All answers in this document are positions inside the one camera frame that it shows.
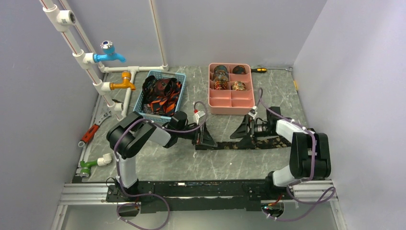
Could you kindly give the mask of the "black floral gold tie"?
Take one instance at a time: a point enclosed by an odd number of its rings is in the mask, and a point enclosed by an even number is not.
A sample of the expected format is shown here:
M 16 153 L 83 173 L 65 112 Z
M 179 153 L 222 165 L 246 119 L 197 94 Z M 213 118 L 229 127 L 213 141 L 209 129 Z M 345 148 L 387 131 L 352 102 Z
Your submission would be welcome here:
M 217 146 L 196 145 L 195 150 L 269 150 L 290 147 L 291 143 L 280 136 L 268 139 L 246 139 L 217 142 Z

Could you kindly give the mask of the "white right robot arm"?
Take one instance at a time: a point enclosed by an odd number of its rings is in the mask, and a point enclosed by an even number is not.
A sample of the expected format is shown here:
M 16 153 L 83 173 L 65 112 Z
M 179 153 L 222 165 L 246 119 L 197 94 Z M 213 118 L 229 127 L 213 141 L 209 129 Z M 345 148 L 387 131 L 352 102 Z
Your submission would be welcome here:
M 254 113 L 255 109 L 251 109 L 230 135 L 231 139 L 240 140 L 237 143 L 239 149 L 258 148 L 259 141 L 265 141 L 267 137 L 280 138 L 281 144 L 291 145 L 288 165 L 270 172 L 265 178 L 266 197 L 275 199 L 291 184 L 330 176 L 331 159 L 326 134 L 316 133 L 283 117 L 276 106 L 267 109 L 267 120 L 260 123 Z

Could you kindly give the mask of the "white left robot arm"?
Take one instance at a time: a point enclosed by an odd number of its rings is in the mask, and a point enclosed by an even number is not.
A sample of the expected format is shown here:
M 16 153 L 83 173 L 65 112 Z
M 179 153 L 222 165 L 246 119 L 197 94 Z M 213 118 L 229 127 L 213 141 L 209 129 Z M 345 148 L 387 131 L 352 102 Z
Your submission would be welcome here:
M 139 180 L 135 170 L 136 154 L 148 141 L 165 148 L 172 147 L 180 138 L 190 140 L 194 146 L 218 146 L 204 122 L 187 122 L 188 116 L 183 111 L 175 112 L 164 127 L 144 118 L 138 112 L 132 112 L 108 132 L 106 139 L 113 150 L 117 166 L 115 184 L 119 187 L 118 194 L 123 200 L 132 201 L 139 193 Z

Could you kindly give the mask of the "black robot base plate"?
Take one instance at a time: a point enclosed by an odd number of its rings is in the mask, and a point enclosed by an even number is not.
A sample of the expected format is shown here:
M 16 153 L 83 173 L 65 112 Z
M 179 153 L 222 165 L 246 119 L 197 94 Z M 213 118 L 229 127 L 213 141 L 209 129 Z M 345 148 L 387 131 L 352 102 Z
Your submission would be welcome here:
M 139 181 L 135 191 L 124 194 L 118 184 L 109 185 L 108 203 L 136 203 L 142 214 L 159 211 L 234 210 L 261 211 L 287 199 L 285 188 L 268 179 Z

